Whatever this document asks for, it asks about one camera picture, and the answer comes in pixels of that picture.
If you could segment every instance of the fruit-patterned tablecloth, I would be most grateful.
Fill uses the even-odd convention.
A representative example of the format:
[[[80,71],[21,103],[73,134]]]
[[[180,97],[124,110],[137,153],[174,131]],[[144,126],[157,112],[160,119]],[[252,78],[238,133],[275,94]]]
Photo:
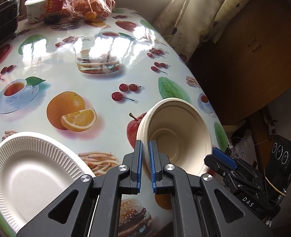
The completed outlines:
[[[76,154],[109,153],[120,163],[133,151],[145,113],[159,100],[177,97],[200,111],[213,146],[223,150],[220,122],[183,59],[132,9],[117,8],[91,23],[21,21],[0,47],[0,143],[14,132],[33,131]],[[107,168],[92,170],[103,174]],[[136,224],[134,233],[123,226],[120,236],[151,235],[171,221],[171,210],[157,204],[145,174],[133,198],[123,197],[123,204],[138,210],[145,223]],[[15,236],[1,214],[0,226]]]

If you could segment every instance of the cherry stem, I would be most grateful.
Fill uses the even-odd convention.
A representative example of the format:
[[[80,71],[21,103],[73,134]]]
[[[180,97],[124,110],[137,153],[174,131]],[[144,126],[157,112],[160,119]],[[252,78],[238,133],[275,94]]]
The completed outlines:
[[[134,101],[133,99],[130,99],[130,98],[127,98],[127,97],[123,97],[123,98]]]
[[[135,116],[132,115],[132,113],[129,113],[129,116],[132,117],[134,120],[138,120]]]

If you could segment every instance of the silver bolt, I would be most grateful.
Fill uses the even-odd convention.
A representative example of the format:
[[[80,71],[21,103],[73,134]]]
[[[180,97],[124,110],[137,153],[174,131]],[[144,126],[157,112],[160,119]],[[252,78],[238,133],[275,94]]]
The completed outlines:
[[[119,165],[118,166],[119,171],[126,171],[127,169],[128,169],[128,166],[126,166],[126,165]]]
[[[212,175],[209,175],[209,174],[204,174],[203,175],[203,179],[207,182],[211,181],[212,180]]]
[[[175,166],[173,164],[166,164],[165,169],[168,171],[172,171],[175,169]]]
[[[89,175],[82,175],[81,176],[81,181],[82,182],[88,182],[91,179]]]

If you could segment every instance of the plastic bag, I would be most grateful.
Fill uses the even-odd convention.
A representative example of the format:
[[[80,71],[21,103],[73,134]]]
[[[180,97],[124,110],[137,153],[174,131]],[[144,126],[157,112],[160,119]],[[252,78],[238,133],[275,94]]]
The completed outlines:
[[[65,0],[62,14],[87,21],[103,20],[109,17],[114,8],[114,0]]]

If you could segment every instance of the curtain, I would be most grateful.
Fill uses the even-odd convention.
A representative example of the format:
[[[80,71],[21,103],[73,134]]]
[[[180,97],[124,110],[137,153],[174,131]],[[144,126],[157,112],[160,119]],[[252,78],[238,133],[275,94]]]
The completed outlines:
[[[214,38],[213,41],[219,39],[225,25],[248,1],[172,0],[153,26],[188,63],[201,42],[210,37]]]

